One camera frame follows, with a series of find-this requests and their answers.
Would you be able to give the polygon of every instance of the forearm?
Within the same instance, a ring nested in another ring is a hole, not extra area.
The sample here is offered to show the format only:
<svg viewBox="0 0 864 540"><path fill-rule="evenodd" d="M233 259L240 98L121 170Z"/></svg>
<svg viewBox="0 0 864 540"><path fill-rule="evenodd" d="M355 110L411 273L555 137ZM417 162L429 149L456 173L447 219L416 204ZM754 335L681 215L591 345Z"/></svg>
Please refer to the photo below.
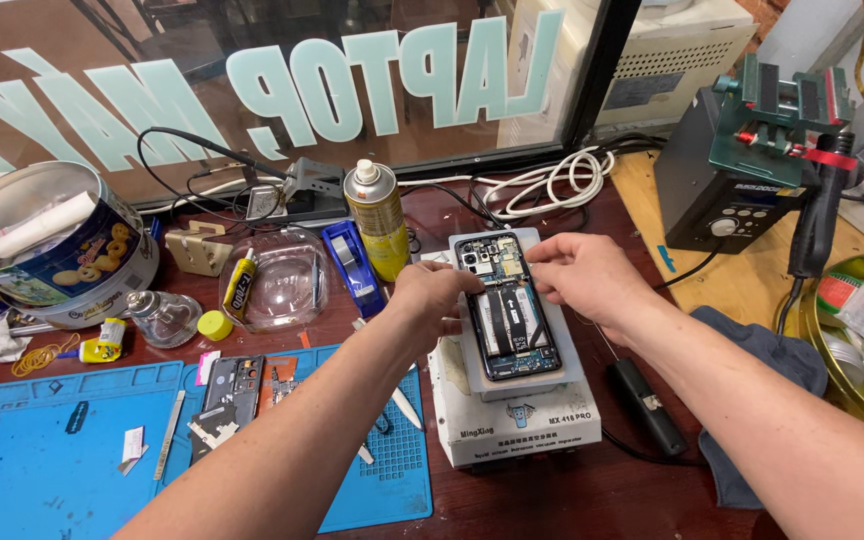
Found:
<svg viewBox="0 0 864 540"><path fill-rule="evenodd" d="M792 537L864 536L864 423L661 301L622 328Z"/></svg>
<svg viewBox="0 0 864 540"><path fill-rule="evenodd" d="M311 537L418 353L390 305L314 374L154 498L124 538ZM207 510L212 517L203 519Z"/></svg>

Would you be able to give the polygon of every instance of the white spray cap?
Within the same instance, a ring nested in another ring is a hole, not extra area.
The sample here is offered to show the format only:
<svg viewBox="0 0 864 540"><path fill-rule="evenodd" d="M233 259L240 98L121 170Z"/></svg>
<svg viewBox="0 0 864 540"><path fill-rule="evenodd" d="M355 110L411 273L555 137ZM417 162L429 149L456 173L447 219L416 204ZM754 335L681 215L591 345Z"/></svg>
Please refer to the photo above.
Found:
<svg viewBox="0 0 864 540"><path fill-rule="evenodd" d="M359 159L355 163L355 179L360 184L371 184L378 180L378 168L370 159Z"/></svg>

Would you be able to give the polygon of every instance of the green vise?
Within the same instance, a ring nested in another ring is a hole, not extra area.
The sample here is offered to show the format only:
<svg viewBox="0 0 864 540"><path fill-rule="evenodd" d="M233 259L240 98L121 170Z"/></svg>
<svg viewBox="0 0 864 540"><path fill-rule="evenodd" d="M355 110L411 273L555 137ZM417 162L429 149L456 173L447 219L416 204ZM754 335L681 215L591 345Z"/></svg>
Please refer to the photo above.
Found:
<svg viewBox="0 0 864 540"><path fill-rule="evenodd" d="M779 80L779 67L747 53L736 76L721 75L713 92L725 94L708 161L713 166L786 188L802 183L806 131L834 134L853 119L846 74L796 73Z"/></svg>

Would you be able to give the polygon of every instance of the blue tape dispenser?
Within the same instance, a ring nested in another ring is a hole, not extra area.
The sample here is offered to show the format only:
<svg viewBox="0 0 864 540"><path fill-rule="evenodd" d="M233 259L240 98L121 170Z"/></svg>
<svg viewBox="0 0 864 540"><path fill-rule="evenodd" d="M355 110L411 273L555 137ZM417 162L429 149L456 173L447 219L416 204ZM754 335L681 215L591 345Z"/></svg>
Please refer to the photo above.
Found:
<svg viewBox="0 0 864 540"><path fill-rule="evenodd" d="M385 299L378 288L378 280L369 264L369 256L359 238L355 222L342 221L325 227L321 230L321 237L332 254L332 261L339 267L362 318L381 312L385 308Z"/></svg>

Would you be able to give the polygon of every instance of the glue applicator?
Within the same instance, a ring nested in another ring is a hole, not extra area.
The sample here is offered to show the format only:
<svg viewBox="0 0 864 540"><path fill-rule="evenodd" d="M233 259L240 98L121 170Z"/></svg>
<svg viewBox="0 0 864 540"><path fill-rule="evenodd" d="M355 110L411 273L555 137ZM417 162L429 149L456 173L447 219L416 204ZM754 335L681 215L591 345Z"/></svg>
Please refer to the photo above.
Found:
<svg viewBox="0 0 864 540"><path fill-rule="evenodd" d="M225 298L222 300L225 312L241 323L245 323L246 302L249 300L252 282L256 278L254 251L253 248L248 248L246 256L235 263L232 277L228 280L228 289L225 289Z"/></svg>

